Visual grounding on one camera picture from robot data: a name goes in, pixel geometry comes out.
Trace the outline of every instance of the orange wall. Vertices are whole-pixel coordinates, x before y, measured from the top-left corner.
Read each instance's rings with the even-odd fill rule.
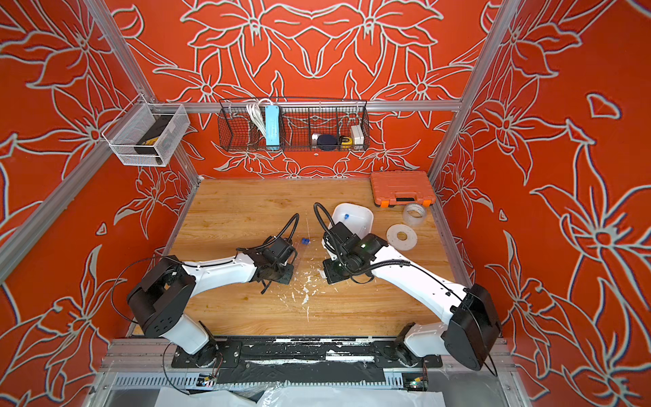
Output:
[[[80,4],[0,5],[0,246],[135,96]]]
[[[2,284],[0,406],[79,406],[111,339],[129,322],[110,290],[129,264],[161,255],[190,186],[169,168],[127,167],[111,156]],[[120,312],[150,262],[125,272]]]
[[[651,8],[527,0],[437,180],[535,406],[651,403]]]
[[[186,3],[107,1],[161,101],[459,98],[499,6],[494,0]],[[199,174],[214,178],[426,171],[451,118],[450,112],[373,115],[369,150],[315,156],[225,152],[215,115],[192,115],[197,131],[184,146]]]
[[[135,96],[83,2],[0,5],[0,244],[98,143]],[[128,322],[107,296],[127,265],[160,254],[190,191],[165,169],[115,157],[0,288],[0,406],[79,406],[107,344]],[[115,290],[118,308],[146,270]]]

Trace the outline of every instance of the black wire basket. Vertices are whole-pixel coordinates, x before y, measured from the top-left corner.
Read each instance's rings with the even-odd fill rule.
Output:
[[[247,112],[246,105],[260,101],[263,121],[265,105],[279,106],[280,145],[267,146]],[[219,103],[219,145],[226,151],[360,151],[370,142],[365,100],[274,97],[222,99]],[[361,131],[357,143],[352,126]],[[319,135],[337,144],[318,145]]]

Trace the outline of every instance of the wooden surface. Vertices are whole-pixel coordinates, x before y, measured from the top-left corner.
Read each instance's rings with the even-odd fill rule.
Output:
[[[373,205],[368,179],[202,182],[171,254],[180,260],[232,256],[235,247],[257,246],[276,234],[298,212],[298,258],[289,285],[273,283],[264,295],[260,283],[219,287],[190,299],[186,313],[215,335],[397,335],[408,322],[437,322],[424,305],[384,280],[327,284],[319,274],[327,254],[312,209],[317,201],[330,213],[344,202],[370,208],[375,216],[372,232],[382,238],[391,225],[402,223],[401,206]],[[405,256],[453,281],[432,217],[414,230],[418,244]],[[311,239],[309,245],[301,244],[304,237]]]

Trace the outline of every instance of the white ring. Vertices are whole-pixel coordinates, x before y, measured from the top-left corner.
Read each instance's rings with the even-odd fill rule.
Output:
[[[406,234],[407,239],[398,239],[398,233],[400,232]],[[416,232],[414,232],[411,227],[398,224],[393,225],[389,230],[387,230],[387,240],[389,241],[389,244],[397,250],[411,250],[416,246],[416,243],[418,243],[418,235],[416,235]]]

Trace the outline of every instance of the orange case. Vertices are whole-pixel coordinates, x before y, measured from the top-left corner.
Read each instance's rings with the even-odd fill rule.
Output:
[[[430,206],[436,199],[425,171],[378,171],[370,174],[375,206],[419,203]]]

